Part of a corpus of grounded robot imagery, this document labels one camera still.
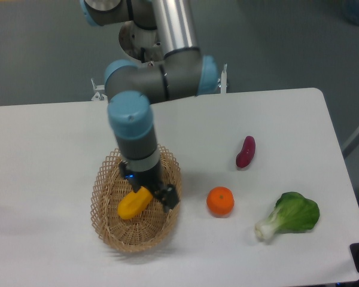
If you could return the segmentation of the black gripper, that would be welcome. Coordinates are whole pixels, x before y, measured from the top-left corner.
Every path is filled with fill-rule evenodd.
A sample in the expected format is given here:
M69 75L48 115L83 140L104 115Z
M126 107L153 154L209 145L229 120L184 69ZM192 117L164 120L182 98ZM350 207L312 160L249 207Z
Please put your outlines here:
M163 185L162 165L160 162L151 169L138 172L129 169L127 163L122 161L118 164L118 169L120 176L127 180L134 193L137 193L141 187L145 187L150 193L155 193L159 190L159 201L165 213L174 209L180 202L176 186L172 184Z

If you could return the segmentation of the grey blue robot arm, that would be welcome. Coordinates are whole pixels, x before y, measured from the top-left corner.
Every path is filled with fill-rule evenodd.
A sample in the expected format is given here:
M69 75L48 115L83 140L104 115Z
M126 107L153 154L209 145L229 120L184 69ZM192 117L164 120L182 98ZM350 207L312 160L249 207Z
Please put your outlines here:
M200 52L188 1L81 1L93 26L134 22L156 31L163 59L151 68L117 60L104 73L108 120L121 154L119 170L134 191L146 188L164 210L179 203L177 189L162 180L151 105L217 88L218 69Z

